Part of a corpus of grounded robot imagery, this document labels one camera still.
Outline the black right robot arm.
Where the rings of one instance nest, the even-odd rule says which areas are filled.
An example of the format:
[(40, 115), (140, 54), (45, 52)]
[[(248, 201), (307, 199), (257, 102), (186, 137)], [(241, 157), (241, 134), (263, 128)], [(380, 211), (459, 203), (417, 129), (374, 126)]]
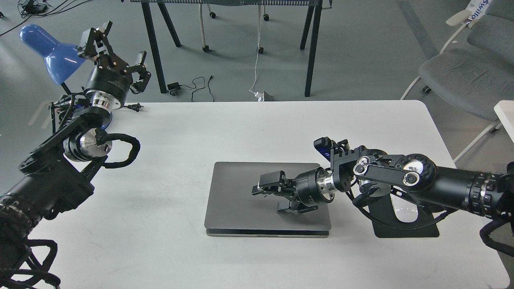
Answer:
[[(422, 154), (389, 155), (378, 149), (359, 146), (350, 149), (347, 140), (329, 137), (316, 139), (314, 148), (330, 167), (317, 167), (287, 179), (283, 171), (260, 176), (252, 195), (276, 195), (286, 198), (278, 210), (305, 213), (333, 201), (336, 192), (347, 194), (353, 205), (371, 221), (391, 229), (412, 231), (442, 221), (463, 210), (491, 220), (480, 231), (482, 242), (496, 251), (513, 256), (513, 247), (494, 241), (490, 234), (505, 224), (513, 224), (513, 163), (505, 174), (468, 171), (437, 166)], [(371, 204), (386, 195), (439, 212), (432, 221), (419, 225), (389, 224), (371, 215)]]

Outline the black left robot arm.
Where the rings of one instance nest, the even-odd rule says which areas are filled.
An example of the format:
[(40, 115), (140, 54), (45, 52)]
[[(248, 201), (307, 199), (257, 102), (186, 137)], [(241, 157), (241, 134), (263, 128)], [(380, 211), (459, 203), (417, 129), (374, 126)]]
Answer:
[(88, 199), (95, 190), (91, 180), (101, 167), (126, 167), (140, 151), (135, 137), (105, 131), (112, 110), (124, 106), (129, 91), (142, 93), (151, 78), (145, 51), (133, 66), (113, 52), (111, 27), (106, 22), (85, 31), (79, 45), (61, 43), (36, 24), (20, 31), (22, 42), (44, 59), (57, 85), (65, 86), (85, 60), (95, 66), (81, 92), (66, 90), (50, 104), (53, 135), (20, 164), (24, 178), (1, 196), (2, 287), (28, 289), (44, 281), (58, 289), (60, 279), (49, 272), (57, 243), (30, 240), (28, 234), (42, 218), (52, 220)]

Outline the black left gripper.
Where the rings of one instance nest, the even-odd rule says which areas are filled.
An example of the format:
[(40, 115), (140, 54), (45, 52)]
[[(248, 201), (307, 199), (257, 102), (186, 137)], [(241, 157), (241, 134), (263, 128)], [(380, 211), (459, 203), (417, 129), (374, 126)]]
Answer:
[[(108, 111), (123, 107), (129, 90), (133, 94), (143, 93), (152, 77), (144, 63), (146, 51), (140, 51), (136, 57), (136, 63), (133, 66), (126, 65), (121, 73), (111, 69), (119, 64), (108, 41), (112, 24), (109, 21), (102, 27), (84, 31), (76, 47), (78, 57), (91, 60), (95, 64), (84, 89), (85, 96), (91, 99), (93, 107)], [(133, 80), (133, 73), (139, 75), (138, 80)]]

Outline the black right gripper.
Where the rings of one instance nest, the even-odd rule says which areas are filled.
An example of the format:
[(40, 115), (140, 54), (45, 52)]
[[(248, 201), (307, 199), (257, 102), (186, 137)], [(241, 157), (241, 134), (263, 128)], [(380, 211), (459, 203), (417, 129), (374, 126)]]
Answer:
[(332, 174), (321, 167), (305, 171), (293, 181), (286, 178), (284, 171), (262, 174), (252, 187), (252, 195), (273, 194), (287, 199), (278, 202), (277, 212), (298, 214), (307, 212), (307, 207), (331, 203), (335, 192)]

